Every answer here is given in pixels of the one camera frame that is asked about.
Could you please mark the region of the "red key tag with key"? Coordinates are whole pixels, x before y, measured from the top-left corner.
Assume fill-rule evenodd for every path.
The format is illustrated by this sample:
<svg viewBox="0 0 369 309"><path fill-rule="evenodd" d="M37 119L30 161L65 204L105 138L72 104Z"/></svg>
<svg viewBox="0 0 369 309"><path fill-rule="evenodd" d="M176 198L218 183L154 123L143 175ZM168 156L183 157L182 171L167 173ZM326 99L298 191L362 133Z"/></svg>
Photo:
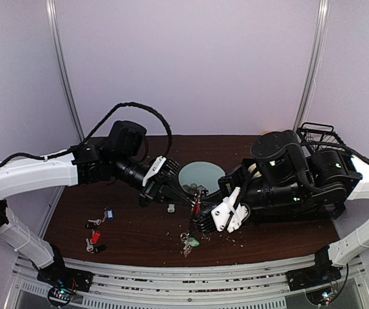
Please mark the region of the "red key tag with key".
<svg viewBox="0 0 369 309"><path fill-rule="evenodd" d="M194 196L193 196L193 200L194 200L194 203L193 203L193 206L192 206L192 209L191 209L191 214L192 215L199 215L200 214L200 209L201 209L201 197L203 196L203 190L201 191L196 191L194 193Z"/></svg>

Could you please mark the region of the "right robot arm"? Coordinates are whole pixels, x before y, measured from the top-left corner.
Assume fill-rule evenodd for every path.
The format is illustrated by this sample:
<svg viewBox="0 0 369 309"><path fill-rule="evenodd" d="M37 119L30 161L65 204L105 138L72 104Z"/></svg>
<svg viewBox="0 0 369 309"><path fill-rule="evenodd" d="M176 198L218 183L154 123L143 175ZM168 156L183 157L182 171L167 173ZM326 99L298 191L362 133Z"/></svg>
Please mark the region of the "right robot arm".
<svg viewBox="0 0 369 309"><path fill-rule="evenodd" d="M347 200L369 200L369 159L331 131L334 142L314 140L321 130L275 131L251 146L251 169L241 167L241 181L223 177L223 200L212 211L216 230L238 229L253 207L299 207L312 211ZM319 285L369 248L369 219L344 238L315 254L308 278Z"/></svg>

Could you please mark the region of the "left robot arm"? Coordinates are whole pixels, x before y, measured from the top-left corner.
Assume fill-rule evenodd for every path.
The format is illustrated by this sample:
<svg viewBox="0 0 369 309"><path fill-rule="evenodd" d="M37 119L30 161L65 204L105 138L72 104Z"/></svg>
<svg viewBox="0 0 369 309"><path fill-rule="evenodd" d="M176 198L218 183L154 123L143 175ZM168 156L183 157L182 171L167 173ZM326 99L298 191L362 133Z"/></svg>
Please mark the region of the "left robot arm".
<svg viewBox="0 0 369 309"><path fill-rule="evenodd" d="M139 191L139 204L151 202L190 206L194 203L176 182L180 166L166 156L151 165L138 162L146 129L134 122L118 120L105 139L97 144L73 146L44 157L0 162L0 238L25 255L35 268L57 286L66 285L70 270L59 249L36 236L7 208L6 199L16 194L49 187L89 185L120 180Z"/></svg>

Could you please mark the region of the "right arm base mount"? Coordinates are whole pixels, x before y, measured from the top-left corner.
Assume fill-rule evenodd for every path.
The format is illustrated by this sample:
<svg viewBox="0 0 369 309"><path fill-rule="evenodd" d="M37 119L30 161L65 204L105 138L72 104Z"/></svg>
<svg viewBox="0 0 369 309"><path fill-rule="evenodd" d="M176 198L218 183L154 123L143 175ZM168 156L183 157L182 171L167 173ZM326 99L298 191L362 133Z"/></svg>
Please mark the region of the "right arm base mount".
<svg viewBox="0 0 369 309"><path fill-rule="evenodd" d="M306 298L316 306L328 306L343 290L339 288L341 268L311 266L286 273L290 291L308 290Z"/></svg>

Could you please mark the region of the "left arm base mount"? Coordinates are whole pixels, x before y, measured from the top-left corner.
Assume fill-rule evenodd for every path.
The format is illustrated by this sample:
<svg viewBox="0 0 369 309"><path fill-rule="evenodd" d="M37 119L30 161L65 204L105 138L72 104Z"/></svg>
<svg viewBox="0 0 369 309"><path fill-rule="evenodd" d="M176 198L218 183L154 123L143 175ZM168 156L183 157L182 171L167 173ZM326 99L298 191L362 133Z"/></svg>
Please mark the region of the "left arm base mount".
<svg viewBox="0 0 369 309"><path fill-rule="evenodd" d="M93 273L75 268L68 268L63 261L54 262L46 268L39 268L34 262L37 280L50 285L47 300L55 307L68 305L77 292L89 292Z"/></svg>

